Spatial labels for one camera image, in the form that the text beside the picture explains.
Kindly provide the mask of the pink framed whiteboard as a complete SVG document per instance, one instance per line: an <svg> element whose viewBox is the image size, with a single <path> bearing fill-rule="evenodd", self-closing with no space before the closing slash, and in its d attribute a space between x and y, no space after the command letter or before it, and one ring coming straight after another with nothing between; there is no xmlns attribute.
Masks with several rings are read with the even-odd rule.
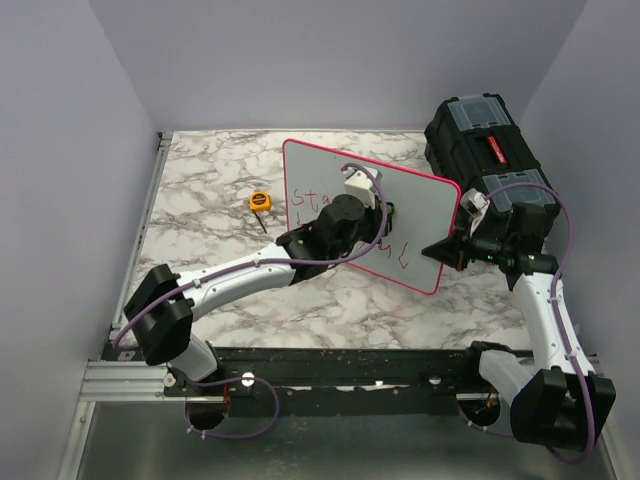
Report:
<svg viewBox="0 0 640 480"><path fill-rule="evenodd" d="M282 151L289 230L316 219L322 207L345 192L344 164L375 169L386 200L394 206L392 229L376 249L351 265L425 295L437 291L442 265L422 250L450 234L461 197L454 182L295 139L285 140Z"/></svg>

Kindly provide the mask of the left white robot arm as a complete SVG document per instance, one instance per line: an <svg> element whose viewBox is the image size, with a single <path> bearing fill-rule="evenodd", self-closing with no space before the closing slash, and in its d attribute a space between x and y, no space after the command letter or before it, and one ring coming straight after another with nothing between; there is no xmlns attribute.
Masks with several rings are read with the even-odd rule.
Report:
<svg viewBox="0 0 640 480"><path fill-rule="evenodd" d="M341 194L315 220L252 255L201 272L156 266L124 307L125 329L133 333L147 365L168 363L197 393L212 394L222 372L212 348L193 334L193 324L226 304L310 280L363 256L391 231L394 210L380 199L367 206Z"/></svg>

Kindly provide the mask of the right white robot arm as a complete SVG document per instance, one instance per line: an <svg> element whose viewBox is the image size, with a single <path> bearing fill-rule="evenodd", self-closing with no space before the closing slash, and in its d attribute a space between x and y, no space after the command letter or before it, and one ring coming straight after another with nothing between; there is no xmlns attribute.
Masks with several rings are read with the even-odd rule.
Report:
<svg viewBox="0 0 640 480"><path fill-rule="evenodd" d="M542 251L558 211L555 205L517 202L493 218L489 201L474 193L462 200L450 236L422 253L458 271L476 260L498 266L526 322L533 368L522 365L505 345L475 341L463 354L462 384L474 392L494 388L509 407L516 440L586 454L595 446L616 391L581 349L557 276L559 262Z"/></svg>

